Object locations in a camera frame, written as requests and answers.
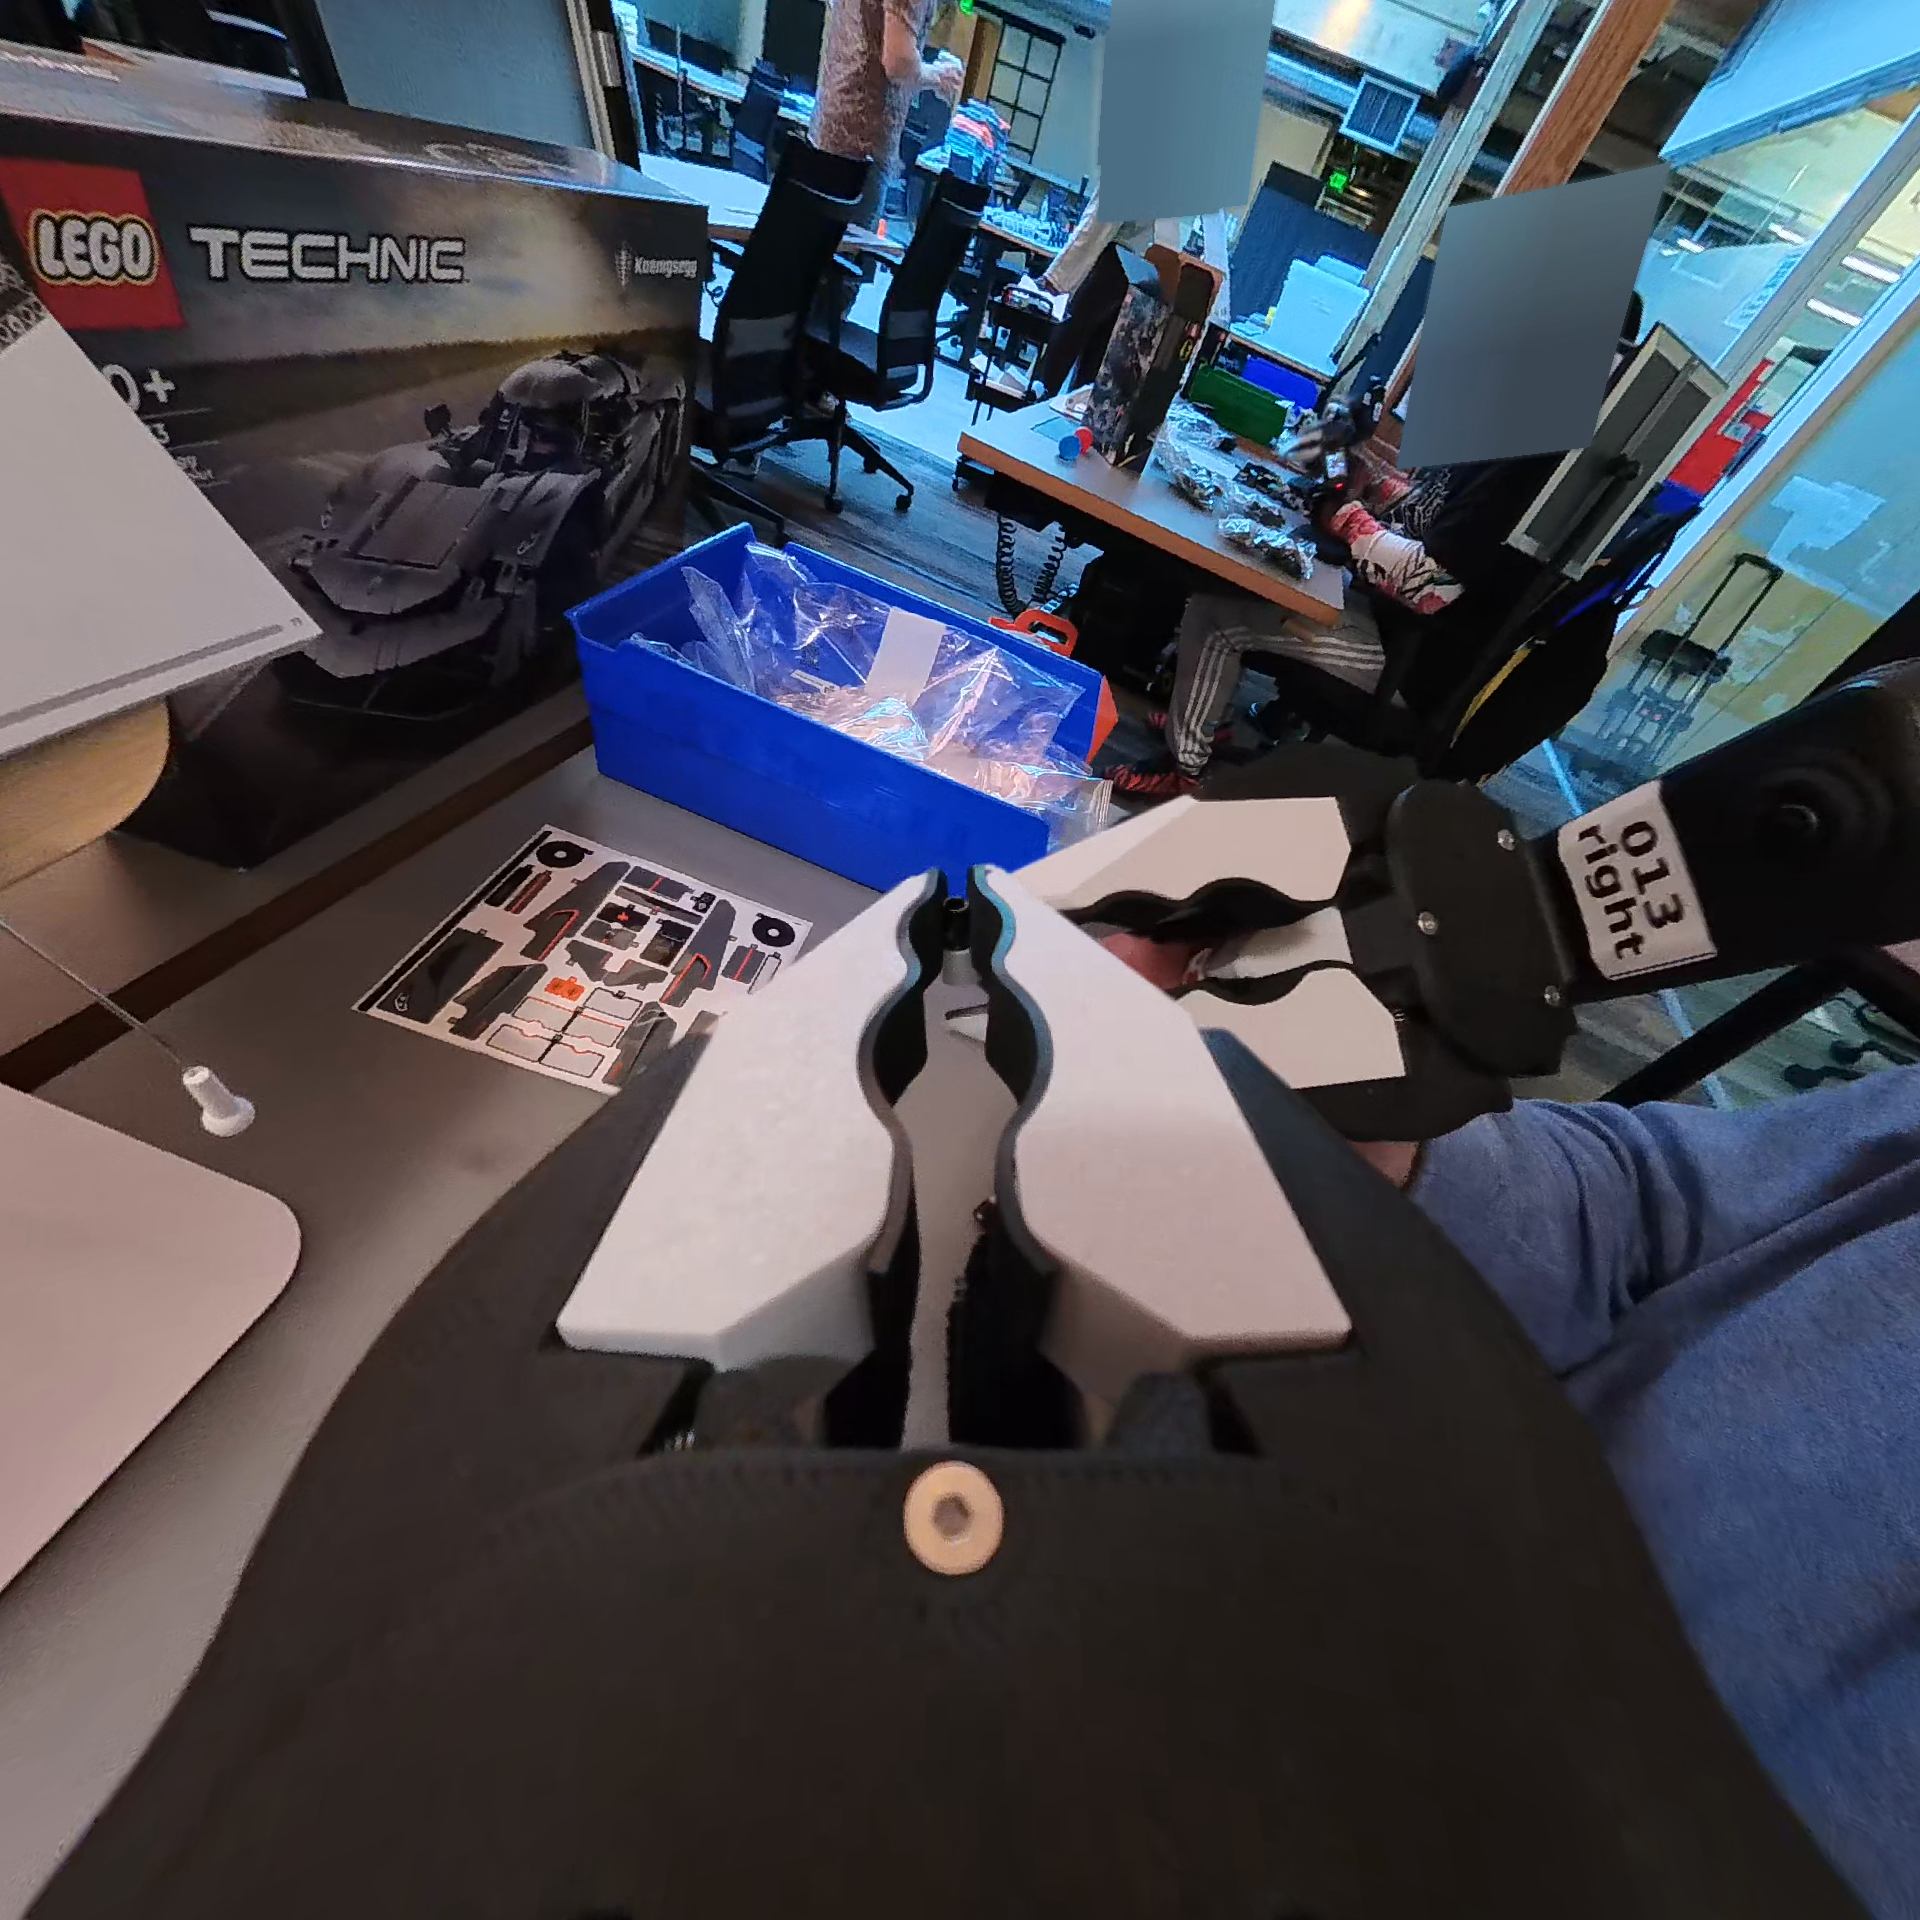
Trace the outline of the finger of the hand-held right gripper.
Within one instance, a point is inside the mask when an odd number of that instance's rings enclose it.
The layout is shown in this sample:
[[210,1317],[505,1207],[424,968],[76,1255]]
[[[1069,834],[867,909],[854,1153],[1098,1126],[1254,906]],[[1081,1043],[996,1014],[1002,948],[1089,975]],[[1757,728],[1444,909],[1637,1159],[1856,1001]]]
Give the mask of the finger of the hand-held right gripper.
[[1329,930],[1348,863],[1336,798],[1183,795],[1027,864],[1027,926],[1170,947]]
[[1191,1020],[1230,1034],[1294,1091],[1405,1074],[1391,1008],[1355,972],[1336,903],[1206,948],[1191,972]]

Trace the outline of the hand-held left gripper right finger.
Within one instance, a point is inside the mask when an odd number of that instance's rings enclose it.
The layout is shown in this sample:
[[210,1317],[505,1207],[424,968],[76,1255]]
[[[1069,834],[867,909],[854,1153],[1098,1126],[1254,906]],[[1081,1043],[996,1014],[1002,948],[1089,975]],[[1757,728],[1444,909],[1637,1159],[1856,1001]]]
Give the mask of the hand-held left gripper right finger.
[[1147,1378],[1338,1350],[1349,1315],[1203,1034],[1019,876],[968,876],[1014,1102],[968,1266],[968,1442],[1075,1447]]

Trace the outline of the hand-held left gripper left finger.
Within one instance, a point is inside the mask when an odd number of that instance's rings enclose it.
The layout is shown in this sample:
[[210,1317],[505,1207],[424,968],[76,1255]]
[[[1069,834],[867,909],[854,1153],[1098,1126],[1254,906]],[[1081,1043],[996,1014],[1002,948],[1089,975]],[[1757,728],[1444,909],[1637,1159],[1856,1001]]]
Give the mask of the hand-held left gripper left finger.
[[906,876],[706,1037],[556,1315],[572,1350],[822,1365],[822,1427],[896,1447],[918,1231],[902,1094],[926,1068],[945,876]]

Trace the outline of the lego sticker sheet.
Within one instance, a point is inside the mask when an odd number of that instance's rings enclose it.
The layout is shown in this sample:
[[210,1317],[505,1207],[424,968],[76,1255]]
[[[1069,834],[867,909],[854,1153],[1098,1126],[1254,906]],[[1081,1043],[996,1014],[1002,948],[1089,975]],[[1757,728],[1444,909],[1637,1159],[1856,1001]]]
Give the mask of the lego sticker sheet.
[[801,915],[541,825],[355,1008],[614,1094],[762,993],[807,936]]

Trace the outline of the dark lego set box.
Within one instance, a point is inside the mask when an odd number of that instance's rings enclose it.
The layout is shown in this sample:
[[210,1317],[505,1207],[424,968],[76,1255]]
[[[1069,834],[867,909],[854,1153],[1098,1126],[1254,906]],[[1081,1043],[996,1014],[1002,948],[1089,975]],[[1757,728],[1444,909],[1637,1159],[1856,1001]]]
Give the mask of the dark lego set box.
[[572,680],[565,614],[682,529],[704,261],[589,150],[2,42],[2,310],[268,574],[42,716],[162,697],[126,828],[252,867]]

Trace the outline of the lego instruction booklet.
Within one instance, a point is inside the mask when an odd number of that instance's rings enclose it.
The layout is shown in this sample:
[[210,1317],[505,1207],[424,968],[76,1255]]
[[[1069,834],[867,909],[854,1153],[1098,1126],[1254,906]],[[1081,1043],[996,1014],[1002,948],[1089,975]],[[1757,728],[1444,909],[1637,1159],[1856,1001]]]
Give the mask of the lego instruction booklet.
[[2,755],[313,637],[2,261]]

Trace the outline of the orange black object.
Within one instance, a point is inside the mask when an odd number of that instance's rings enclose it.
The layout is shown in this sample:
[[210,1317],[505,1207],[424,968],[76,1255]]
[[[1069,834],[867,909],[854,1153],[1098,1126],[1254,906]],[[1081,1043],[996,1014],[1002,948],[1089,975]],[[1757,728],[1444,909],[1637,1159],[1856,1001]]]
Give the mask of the orange black object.
[[1045,608],[1023,608],[1011,617],[1001,614],[992,617],[992,625],[1010,635],[1020,635],[1023,640],[1039,644],[1060,659],[1078,661],[1078,671],[1093,680],[1093,716],[1087,728],[1089,736],[1078,751],[1083,760],[1093,760],[1113,734],[1120,712],[1107,677],[1095,671],[1089,656],[1083,656],[1078,625],[1063,610]]

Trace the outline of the wooden background desk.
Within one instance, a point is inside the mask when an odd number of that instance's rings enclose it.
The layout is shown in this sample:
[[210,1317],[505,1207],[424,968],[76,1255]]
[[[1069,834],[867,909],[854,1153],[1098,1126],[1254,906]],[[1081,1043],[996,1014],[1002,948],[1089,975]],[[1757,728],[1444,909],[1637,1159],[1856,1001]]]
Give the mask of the wooden background desk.
[[1206,590],[1237,590],[1278,608],[1309,629],[1336,625],[1345,610],[1345,577],[1314,560],[1296,580],[1237,550],[1216,517],[1183,499],[1161,466],[1110,466],[1095,451],[1066,461],[1060,444],[1069,418],[1048,400],[987,414],[959,433],[959,457],[987,476],[987,512],[1030,529],[1060,527],[1069,544],[1101,554],[1138,550],[1186,569]]

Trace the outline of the pile of clear plastic bags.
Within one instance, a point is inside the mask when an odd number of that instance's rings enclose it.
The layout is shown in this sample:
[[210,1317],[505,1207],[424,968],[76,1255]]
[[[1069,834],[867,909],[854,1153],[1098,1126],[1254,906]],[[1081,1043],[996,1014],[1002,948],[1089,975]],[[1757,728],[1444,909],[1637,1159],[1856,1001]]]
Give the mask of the pile of clear plastic bags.
[[665,614],[626,646],[818,721],[945,780],[1011,803],[1060,851],[1110,824],[1110,780],[1063,746],[1075,689],[1060,664],[954,629],[945,617],[830,587],[747,542],[738,583],[680,566],[682,637]]

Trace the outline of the green plastic bin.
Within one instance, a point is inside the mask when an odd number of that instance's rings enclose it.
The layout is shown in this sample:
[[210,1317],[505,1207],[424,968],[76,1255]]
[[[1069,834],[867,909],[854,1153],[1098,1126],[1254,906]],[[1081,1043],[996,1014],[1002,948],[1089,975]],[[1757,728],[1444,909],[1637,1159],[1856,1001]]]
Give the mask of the green plastic bin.
[[1272,447],[1291,430],[1294,408],[1285,399],[1218,364],[1188,370],[1186,399],[1245,444]]

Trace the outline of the blue plastic bin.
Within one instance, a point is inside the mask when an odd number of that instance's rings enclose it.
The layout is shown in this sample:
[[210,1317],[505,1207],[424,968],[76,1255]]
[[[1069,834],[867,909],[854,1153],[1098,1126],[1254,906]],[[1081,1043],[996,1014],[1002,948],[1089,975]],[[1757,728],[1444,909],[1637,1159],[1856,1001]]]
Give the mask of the blue plastic bin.
[[[1050,852],[1045,824],[1011,803],[845,739],[677,659],[626,646],[653,614],[665,614],[667,631],[682,637],[680,566],[735,587],[747,542],[758,542],[747,527],[729,527],[568,610],[601,775],[876,893],[926,867],[963,876],[980,863],[1020,867]],[[968,635],[1060,664],[1075,689],[1063,746],[1083,748],[1093,680],[1078,661],[813,548],[779,550],[821,583],[873,590],[879,602],[945,617]]]

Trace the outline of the dark upright box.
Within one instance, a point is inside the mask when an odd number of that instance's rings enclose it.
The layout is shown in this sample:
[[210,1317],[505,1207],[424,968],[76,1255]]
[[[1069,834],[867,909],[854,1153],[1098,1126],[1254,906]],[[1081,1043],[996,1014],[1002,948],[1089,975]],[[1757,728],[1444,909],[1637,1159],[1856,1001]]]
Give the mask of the dark upright box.
[[1191,346],[1188,319],[1152,283],[1135,283],[1117,315],[1083,411],[1089,451],[1138,472],[1167,415]]

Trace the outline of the black office chair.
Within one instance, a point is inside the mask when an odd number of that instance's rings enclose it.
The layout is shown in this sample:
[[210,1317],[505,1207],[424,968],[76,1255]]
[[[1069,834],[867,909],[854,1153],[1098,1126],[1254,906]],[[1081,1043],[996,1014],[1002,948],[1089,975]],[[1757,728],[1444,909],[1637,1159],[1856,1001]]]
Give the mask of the black office chair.
[[861,328],[845,318],[807,324],[801,345],[804,400],[821,414],[825,444],[825,512],[840,512],[837,466],[854,447],[864,472],[890,472],[899,481],[896,509],[906,512],[912,484],[890,463],[854,421],[851,408],[876,414],[923,403],[930,396],[938,361],[938,310],[948,282],[974,246],[992,180],[960,180],[945,169],[912,228],[912,235],[890,277],[876,324]]
[[804,439],[830,447],[825,509],[837,451],[854,439],[845,408],[807,400],[807,319],[867,183],[867,160],[788,142],[746,247],[700,345],[685,403],[691,509],[720,529],[720,506],[762,521],[783,544],[783,517],[723,478],[723,463]]

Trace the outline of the white background table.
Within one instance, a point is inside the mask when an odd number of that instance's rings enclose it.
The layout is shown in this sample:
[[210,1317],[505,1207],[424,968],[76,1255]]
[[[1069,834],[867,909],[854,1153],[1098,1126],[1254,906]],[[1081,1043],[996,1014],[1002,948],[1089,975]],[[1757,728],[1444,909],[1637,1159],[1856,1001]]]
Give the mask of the white background table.
[[[680,154],[644,153],[638,157],[638,172],[653,186],[665,186],[685,199],[704,202],[706,228],[728,243],[746,243],[773,192],[765,183],[747,180],[746,172],[706,166]],[[903,246],[899,238],[860,223],[845,228],[837,250],[873,253],[890,262],[903,258]]]

